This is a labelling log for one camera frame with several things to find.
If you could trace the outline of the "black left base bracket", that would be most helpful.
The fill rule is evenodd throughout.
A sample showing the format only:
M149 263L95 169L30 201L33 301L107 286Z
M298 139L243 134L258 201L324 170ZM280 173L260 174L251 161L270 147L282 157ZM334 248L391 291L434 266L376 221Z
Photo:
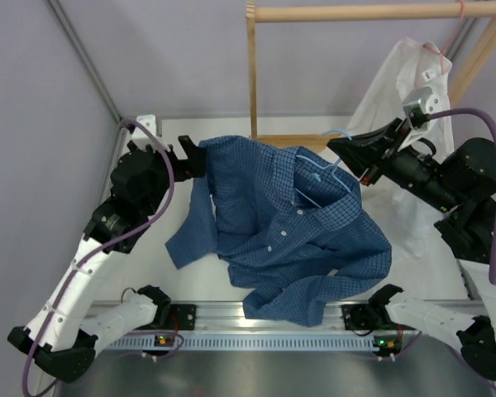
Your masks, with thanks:
M195 304L171 304L165 328L170 331L193 331L197 319Z

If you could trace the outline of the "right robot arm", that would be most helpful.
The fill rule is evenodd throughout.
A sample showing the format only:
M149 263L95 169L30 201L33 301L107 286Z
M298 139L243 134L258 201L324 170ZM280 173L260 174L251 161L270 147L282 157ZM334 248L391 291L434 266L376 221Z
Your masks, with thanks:
M439 113L411 112L380 129L327 145L359 181L386 177L442 213L436 230L469 274L485 314L457 313L385 285L362 306L372 328L407 326L446 344L478 375L496 381L496 124L479 114L491 138L466 141L444 161L413 148Z

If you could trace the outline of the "wooden clothes rack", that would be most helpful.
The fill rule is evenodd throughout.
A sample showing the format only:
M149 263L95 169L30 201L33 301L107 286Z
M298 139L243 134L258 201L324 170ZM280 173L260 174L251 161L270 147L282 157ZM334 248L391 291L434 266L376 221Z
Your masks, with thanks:
M488 24L465 63L452 74L448 93L460 103L496 51L496 1L464 1L464 24L486 18ZM282 111L354 110L394 42L390 22L407 25L426 20L459 20L459 1L338 1L324 5L261 6L246 4L250 134L283 145L260 127L259 118ZM455 58L455 41L446 57Z

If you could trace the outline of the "blue checked shirt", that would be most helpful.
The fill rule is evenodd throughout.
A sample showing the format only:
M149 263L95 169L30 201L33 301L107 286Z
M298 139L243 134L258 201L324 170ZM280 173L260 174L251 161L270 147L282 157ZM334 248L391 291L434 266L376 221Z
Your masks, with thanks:
M247 318L314 327L329 302L389 274L392 247L352 175L299 146L221 136L201 147L207 173L166 249L178 268L209 254L225 261L231 284L248 290Z

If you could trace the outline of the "black base bracket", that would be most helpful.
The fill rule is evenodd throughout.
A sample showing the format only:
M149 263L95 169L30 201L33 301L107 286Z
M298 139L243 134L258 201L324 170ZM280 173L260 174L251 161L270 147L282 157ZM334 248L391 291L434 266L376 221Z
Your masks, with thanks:
M345 304L341 312L348 331L374 331L379 327L380 315L368 304Z
M170 331L193 331L197 319L195 304L171 304L165 328Z

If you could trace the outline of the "white shirt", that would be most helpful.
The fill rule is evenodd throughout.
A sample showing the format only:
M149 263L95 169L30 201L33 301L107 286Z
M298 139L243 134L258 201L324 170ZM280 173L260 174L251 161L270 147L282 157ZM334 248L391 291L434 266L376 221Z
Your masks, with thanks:
M400 40L389 53L347 126L352 135L385 127L404 117L403 100L415 89L429 87L434 94L432 112L447 110L448 75L452 63L439 55L431 42ZM426 139L436 147L431 155L420 141L395 153L386 175L362 193L366 212L378 223L392 245L393 263L419 259L430 251L433 225L441 215L409 192L432 177L432 167L453 150L451 120L432 122Z

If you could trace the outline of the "aluminium mounting rail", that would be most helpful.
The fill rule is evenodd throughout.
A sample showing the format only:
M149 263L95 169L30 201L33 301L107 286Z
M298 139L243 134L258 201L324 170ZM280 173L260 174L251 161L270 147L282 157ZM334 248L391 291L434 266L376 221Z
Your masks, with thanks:
M388 355L395 350L399 327L406 337L420 332L460 350L457 334L474 322L470 314L410 299L396 304L391 324L381 325L374 331L348 331L341 312L345 304L356 303L329 304L322 324L313 328L284 321L247 319L239 303L228 302L196 305L193 331L170 331L165 325L142 330L135 323L128 325L122 319L125 313L129 313L133 321L139 319L129 303L86 318L81 328L98 336L97 352L166 356L178 352L382 352Z

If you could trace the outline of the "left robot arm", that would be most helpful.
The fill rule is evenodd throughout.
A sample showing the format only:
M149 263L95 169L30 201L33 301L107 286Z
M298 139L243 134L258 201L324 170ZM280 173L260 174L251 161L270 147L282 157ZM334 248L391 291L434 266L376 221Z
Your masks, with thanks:
M65 276L37 316L10 331L7 340L57 380L74 383L102 350L129 332L168 325L170 298L152 285L95 318L86 314L117 257L131 253L160 214L170 184L206 174L205 149L188 136L178 141L184 159L171 148L158 151L128 142L110 174L110 194L94 210Z

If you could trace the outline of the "black right base bracket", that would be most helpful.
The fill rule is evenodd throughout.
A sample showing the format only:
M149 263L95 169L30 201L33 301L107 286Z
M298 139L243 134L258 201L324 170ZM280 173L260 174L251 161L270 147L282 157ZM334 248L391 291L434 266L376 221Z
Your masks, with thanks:
M379 327L380 315L368 304L345 304L341 312L348 331L374 331Z

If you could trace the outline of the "aluminium corner frame profile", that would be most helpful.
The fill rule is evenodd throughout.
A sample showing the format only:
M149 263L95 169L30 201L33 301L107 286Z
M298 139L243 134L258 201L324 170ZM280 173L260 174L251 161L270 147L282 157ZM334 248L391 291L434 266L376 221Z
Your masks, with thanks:
M88 53L86 46L84 45L82 39L79 37L74 24L65 11L62 2L58 0L45 0L44 4L48 7L51 15L55 19L58 27L62 30L66 40L74 52L77 60L82 65L91 85L96 90L99 98L101 99L103 106L109 113L112 121L114 122L115 128L119 126L119 122L122 119L122 114L117 108L112 95L109 93L107 85L103 81L98 68L93 62L92 57ZM114 132L114 137L112 139L112 144L110 148L112 149L110 160L108 161L108 167L111 168L116 161L116 154L121 148L122 136L119 129Z

